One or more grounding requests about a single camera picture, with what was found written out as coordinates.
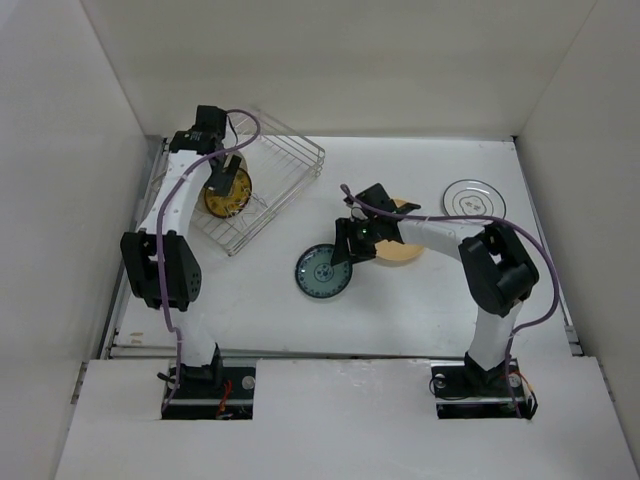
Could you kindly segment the white plate black rim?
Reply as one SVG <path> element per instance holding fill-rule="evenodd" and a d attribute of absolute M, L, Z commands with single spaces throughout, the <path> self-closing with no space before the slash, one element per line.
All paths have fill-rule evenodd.
<path fill-rule="evenodd" d="M 504 219 L 504 197 L 493 186 L 479 180 L 463 179 L 450 184 L 442 196 L 448 216 L 491 216 Z"/>

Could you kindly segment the yellow patterned plate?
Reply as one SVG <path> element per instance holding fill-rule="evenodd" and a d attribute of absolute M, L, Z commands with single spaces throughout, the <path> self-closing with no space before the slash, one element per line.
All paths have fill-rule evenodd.
<path fill-rule="evenodd" d="M 253 185 L 248 172 L 239 168 L 227 196 L 218 195 L 211 189 L 204 189 L 204 205 L 207 211 L 216 218 L 232 218 L 247 206 L 252 192 Z"/>

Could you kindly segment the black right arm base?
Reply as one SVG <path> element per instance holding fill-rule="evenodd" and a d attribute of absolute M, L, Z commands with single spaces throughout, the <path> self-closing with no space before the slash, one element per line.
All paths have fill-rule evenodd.
<path fill-rule="evenodd" d="M 510 361 L 508 376 L 504 364 L 484 372 L 466 360 L 434 362 L 429 390 L 439 420 L 531 420 L 539 407 L 515 359 Z"/>

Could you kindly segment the yellow bear plate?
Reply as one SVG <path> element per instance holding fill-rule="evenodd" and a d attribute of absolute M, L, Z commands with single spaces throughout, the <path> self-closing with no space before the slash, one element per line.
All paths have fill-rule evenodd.
<path fill-rule="evenodd" d="M 403 244 L 392 240 L 382 240 L 375 245 L 375 248 L 377 259 L 395 263 L 414 260 L 425 250 L 420 245 Z"/>

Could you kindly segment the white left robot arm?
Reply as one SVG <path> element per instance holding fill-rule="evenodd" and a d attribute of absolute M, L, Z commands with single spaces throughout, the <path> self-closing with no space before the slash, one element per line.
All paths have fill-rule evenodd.
<path fill-rule="evenodd" d="M 187 315 L 199 297 L 201 267 L 187 240 L 189 224 L 204 189 L 224 197 L 231 193 L 238 162 L 228 157 L 256 138 L 225 144 L 230 110 L 200 105 L 194 124 L 169 142 L 167 170 L 146 217 L 120 240 L 133 295 L 161 312 L 176 340 L 174 372 L 166 381 L 178 390 L 190 384 L 201 396 L 217 394 L 224 373 L 215 366 L 216 342 L 199 331 Z"/>

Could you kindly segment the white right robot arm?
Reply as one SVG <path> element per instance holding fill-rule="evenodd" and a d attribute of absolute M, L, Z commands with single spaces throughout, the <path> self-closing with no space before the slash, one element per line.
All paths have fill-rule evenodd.
<path fill-rule="evenodd" d="M 392 205 L 377 183 L 359 195 L 346 185 L 351 216 L 335 222 L 330 265 L 354 265 L 374 258 L 382 241 L 420 245 L 460 262 L 477 305 L 474 337 L 464 356 L 463 381 L 475 396 L 497 395 L 509 387 L 507 347 L 521 304 L 539 281 L 539 272 L 509 225 L 487 220 L 476 232 L 453 220 L 421 217 L 419 208 Z"/>

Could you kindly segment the blue patterned plate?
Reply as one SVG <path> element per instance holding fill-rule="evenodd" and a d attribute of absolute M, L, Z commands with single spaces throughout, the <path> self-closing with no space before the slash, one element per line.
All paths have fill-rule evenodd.
<path fill-rule="evenodd" d="M 353 267 L 348 261 L 332 265 L 332 244 L 321 243 L 308 248 L 297 260 L 294 278 L 302 293 L 324 300 L 340 294 L 350 283 Z"/>

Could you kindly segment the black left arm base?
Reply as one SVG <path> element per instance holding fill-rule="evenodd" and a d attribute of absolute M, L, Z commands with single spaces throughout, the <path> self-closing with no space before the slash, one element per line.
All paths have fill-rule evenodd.
<path fill-rule="evenodd" d="M 157 374 L 164 382 L 163 420 L 252 420 L 256 365 L 225 366 L 221 361 L 200 369 L 181 367 L 180 385 L 172 393 L 176 367 Z"/>

